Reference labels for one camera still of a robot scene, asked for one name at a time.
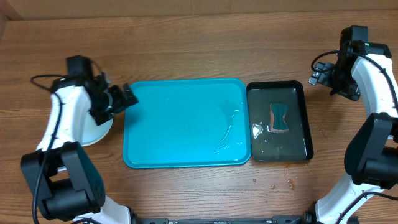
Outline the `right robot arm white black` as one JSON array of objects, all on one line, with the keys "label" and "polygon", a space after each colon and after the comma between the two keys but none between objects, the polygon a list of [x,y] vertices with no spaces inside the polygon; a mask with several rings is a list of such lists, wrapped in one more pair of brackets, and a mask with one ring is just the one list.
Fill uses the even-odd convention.
[{"label": "right robot arm white black", "polygon": [[397,83],[386,44],[346,40],[334,52],[334,64],[313,60],[310,84],[330,87],[331,94],[363,99],[366,120],[345,152],[345,173],[331,191],[303,214],[302,223],[358,223],[353,216],[371,197],[389,200],[385,190],[397,184]]}]

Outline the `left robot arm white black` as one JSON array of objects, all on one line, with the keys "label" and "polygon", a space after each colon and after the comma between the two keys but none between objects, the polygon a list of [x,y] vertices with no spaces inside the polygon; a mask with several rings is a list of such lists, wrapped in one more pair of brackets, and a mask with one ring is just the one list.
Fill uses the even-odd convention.
[{"label": "left robot arm white black", "polygon": [[52,109],[35,152],[21,158],[32,199],[32,219],[72,223],[138,223],[127,206],[106,195],[102,177],[83,149],[85,131],[103,138],[114,114],[138,100],[128,84],[110,86],[105,77],[54,75],[46,90]]}]

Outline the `sponge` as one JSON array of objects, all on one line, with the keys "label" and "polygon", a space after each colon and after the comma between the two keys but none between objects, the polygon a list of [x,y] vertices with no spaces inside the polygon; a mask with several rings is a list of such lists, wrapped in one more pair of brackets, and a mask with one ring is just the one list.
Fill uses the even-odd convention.
[{"label": "sponge", "polygon": [[273,133],[286,133],[289,127],[285,121],[288,105],[283,103],[270,104],[270,132]]}]

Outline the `light blue plate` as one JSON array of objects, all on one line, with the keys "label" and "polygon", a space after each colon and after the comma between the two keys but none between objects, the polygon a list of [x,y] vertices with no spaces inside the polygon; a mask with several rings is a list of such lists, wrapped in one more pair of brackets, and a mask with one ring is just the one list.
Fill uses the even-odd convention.
[{"label": "light blue plate", "polygon": [[83,125],[83,134],[80,141],[81,145],[83,147],[90,146],[102,140],[111,129],[112,124],[113,119],[98,126],[94,119],[88,115]]}]

